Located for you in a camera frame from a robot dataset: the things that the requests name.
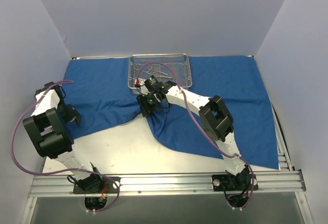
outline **white robotic arm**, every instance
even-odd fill
[[[57,160],[69,169],[96,171],[97,169],[74,149],[74,140],[66,127],[66,123],[71,121],[75,121],[79,126],[81,115],[71,105],[65,104],[65,96],[60,86],[45,94],[52,84],[45,84],[44,88],[36,91],[36,100],[42,97],[43,99],[32,115],[23,120],[25,130],[40,156]],[[102,178],[98,175],[82,171],[72,173],[75,176],[74,182],[83,190],[93,191],[103,187]]]
[[[252,190],[258,189],[255,175],[250,172],[249,165],[239,153],[234,138],[233,118],[221,97],[200,96],[178,87],[174,82],[168,81],[165,84],[158,82],[154,76],[141,82],[137,80],[136,87],[141,90],[137,101],[143,116],[148,116],[160,109],[161,102],[165,101],[169,105],[179,105],[189,109],[200,117],[202,130],[208,138],[216,142],[222,153],[227,172],[225,175],[212,176],[214,191],[240,190],[244,193],[250,185]],[[235,201],[234,204],[231,203],[232,206],[245,205],[245,198],[242,194],[237,197],[226,196],[226,198],[228,202]]]
[[[205,107],[210,98],[197,95],[193,92],[188,90],[183,90],[187,97],[187,103],[189,109],[199,115],[200,107]],[[185,99],[182,92],[179,90],[177,86],[172,86],[168,93],[166,94],[166,99],[168,103],[173,105],[179,105],[181,107],[186,108]],[[219,149],[227,155],[239,155],[239,150],[235,141],[234,132],[229,132],[222,141],[222,138],[215,140],[216,144],[218,145]],[[225,170],[232,175],[237,175],[245,168],[245,163],[239,158],[228,158],[223,156]]]

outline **blue towel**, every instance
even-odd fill
[[[189,60],[193,79],[189,90],[223,98],[234,117],[235,138],[243,157],[251,164],[278,169],[271,104],[254,59]],[[136,95],[127,87],[128,58],[73,60],[65,79],[74,81],[64,86],[65,101],[82,115],[80,128],[69,124],[74,138],[126,123],[140,113]],[[172,106],[168,114],[157,111],[147,121],[155,138],[172,150],[222,158],[181,107]]]

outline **white wall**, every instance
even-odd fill
[[[260,72],[302,169],[315,223],[328,219],[328,0],[286,0],[259,52]]]
[[[69,54],[40,0],[0,0],[0,217],[19,223],[32,177],[12,163],[9,143],[20,114],[37,88],[63,79]],[[16,153],[29,169],[40,159],[21,127]]]
[[[72,56],[255,54],[284,0],[42,0]]]

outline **metal tray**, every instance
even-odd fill
[[[132,55],[129,60],[128,86],[133,93],[138,93],[134,87],[140,68],[149,62],[158,62],[167,65],[175,71],[177,80],[173,78],[170,70],[160,64],[152,64],[144,67],[139,79],[147,79],[154,75],[159,82],[171,80],[178,82],[181,87],[188,88],[192,85],[189,59],[186,54],[140,54]]]

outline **black mounting plate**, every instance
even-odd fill
[[[120,183],[121,178],[120,177],[115,177],[115,176],[110,176],[114,181],[117,181]],[[102,178],[104,184],[108,185],[108,189],[106,192],[104,193],[117,193],[117,189],[115,189],[113,187],[113,182],[107,178]],[[102,189],[100,189],[99,191],[84,191],[82,190],[80,187],[78,187],[77,185],[74,185],[74,189],[73,189],[73,193],[74,194],[94,194],[94,193],[102,193]]]
[[[218,179],[220,184],[219,186],[214,185],[214,180]],[[246,188],[246,182],[249,182],[249,180],[246,180],[242,184],[238,184],[234,178],[233,175],[228,175],[228,174],[215,174],[212,175],[212,185],[213,185],[213,190],[215,192],[223,192],[223,187],[225,191],[243,191]],[[255,181],[255,185],[253,188],[253,191],[258,190],[258,184],[257,180]]]

